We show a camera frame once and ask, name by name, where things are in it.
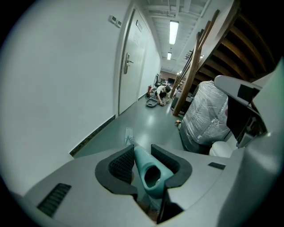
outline wooden pole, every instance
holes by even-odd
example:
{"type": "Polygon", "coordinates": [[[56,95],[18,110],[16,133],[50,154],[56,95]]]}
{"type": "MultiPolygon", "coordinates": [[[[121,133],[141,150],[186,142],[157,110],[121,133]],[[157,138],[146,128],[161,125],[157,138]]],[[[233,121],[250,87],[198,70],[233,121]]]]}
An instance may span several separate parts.
{"type": "Polygon", "coordinates": [[[214,15],[213,15],[213,17],[212,17],[212,20],[211,21],[209,20],[207,22],[206,27],[205,27],[205,31],[204,31],[204,33],[202,34],[202,37],[201,37],[199,48],[202,48],[205,40],[207,39],[207,36],[209,35],[209,33],[210,33],[210,31],[211,31],[211,29],[212,29],[212,27],[213,27],[213,25],[214,25],[218,15],[219,15],[219,12],[220,12],[219,9],[216,10],[214,15]]]}
{"type": "Polygon", "coordinates": [[[192,59],[192,55],[190,56],[190,58],[189,58],[188,61],[186,62],[186,65],[185,65],[185,67],[183,68],[182,73],[180,74],[179,78],[177,79],[177,83],[174,84],[173,89],[172,89],[172,92],[171,92],[171,94],[170,94],[170,98],[173,97],[174,91],[176,90],[178,84],[179,84],[179,83],[181,82],[181,80],[184,78],[184,76],[185,76],[185,74],[186,74],[186,72],[187,72],[187,70],[188,70],[188,68],[189,68],[189,66],[190,66],[191,59],[192,59]]]}
{"type": "Polygon", "coordinates": [[[174,89],[174,87],[176,86],[176,84],[177,84],[177,82],[178,82],[179,77],[180,77],[179,75],[177,75],[177,76],[176,76],[176,79],[174,80],[173,89],[174,89]]]}
{"type": "Polygon", "coordinates": [[[186,72],[187,78],[186,78],[186,81],[185,81],[185,86],[184,86],[184,89],[181,91],[181,96],[178,99],[176,106],[174,108],[174,111],[173,111],[174,116],[179,115],[181,108],[185,103],[186,97],[189,93],[189,90],[191,88],[191,85],[193,83],[193,80],[194,80],[194,77],[195,77],[195,74],[196,74],[196,70],[197,70],[199,58],[200,58],[200,53],[201,53],[201,48],[198,48],[199,45],[200,45],[200,37],[201,37],[201,35],[200,35],[200,32],[199,32],[196,35],[196,43],[195,43],[194,51],[192,53],[191,64],[190,64],[189,70],[186,72]]]}

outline fluorescent light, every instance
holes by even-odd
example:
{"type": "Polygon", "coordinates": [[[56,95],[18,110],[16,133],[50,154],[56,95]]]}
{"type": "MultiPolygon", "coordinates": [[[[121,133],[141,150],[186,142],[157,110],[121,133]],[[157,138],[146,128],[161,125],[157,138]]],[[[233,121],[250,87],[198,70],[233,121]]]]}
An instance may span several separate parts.
{"type": "Polygon", "coordinates": [[[170,21],[170,44],[174,45],[178,33],[178,21],[170,21]]]}
{"type": "Polygon", "coordinates": [[[172,56],[172,53],[171,52],[168,52],[168,60],[170,60],[170,57],[172,56]]]}

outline wall switch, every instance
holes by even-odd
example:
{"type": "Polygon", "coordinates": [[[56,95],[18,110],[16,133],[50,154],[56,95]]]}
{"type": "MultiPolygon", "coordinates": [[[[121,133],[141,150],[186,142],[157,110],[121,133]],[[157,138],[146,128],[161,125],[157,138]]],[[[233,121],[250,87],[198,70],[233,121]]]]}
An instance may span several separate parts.
{"type": "Polygon", "coordinates": [[[117,27],[121,27],[122,22],[121,22],[121,21],[119,21],[119,20],[117,20],[115,25],[116,25],[117,27]]]}
{"type": "Polygon", "coordinates": [[[109,21],[116,24],[117,19],[114,16],[110,15],[109,21]]]}

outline plastic wrap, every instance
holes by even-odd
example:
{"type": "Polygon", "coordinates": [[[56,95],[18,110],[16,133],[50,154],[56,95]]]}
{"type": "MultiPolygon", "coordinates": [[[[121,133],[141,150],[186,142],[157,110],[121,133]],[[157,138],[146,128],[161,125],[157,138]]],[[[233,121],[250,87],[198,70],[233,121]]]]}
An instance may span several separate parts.
{"type": "Polygon", "coordinates": [[[201,145],[222,141],[230,131],[226,125],[227,108],[228,96],[217,89],[213,81],[201,82],[182,120],[188,139],[201,145]]]}

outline gray floor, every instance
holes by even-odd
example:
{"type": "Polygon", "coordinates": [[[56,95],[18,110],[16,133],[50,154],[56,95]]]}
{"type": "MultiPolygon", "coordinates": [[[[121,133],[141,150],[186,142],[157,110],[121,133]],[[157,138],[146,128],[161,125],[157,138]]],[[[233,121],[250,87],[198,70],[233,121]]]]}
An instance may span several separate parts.
{"type": "Polygon", "coordinates": [[[133,128],[135,140],[148,151],[151,144],[184,150],[175,125],[181,117],[172,115],[170,104],[150,108],[145,103],[146,99],[141,98],[133,104],[85,145],[75,158],[123,146],[126,127],[133,128]]]}

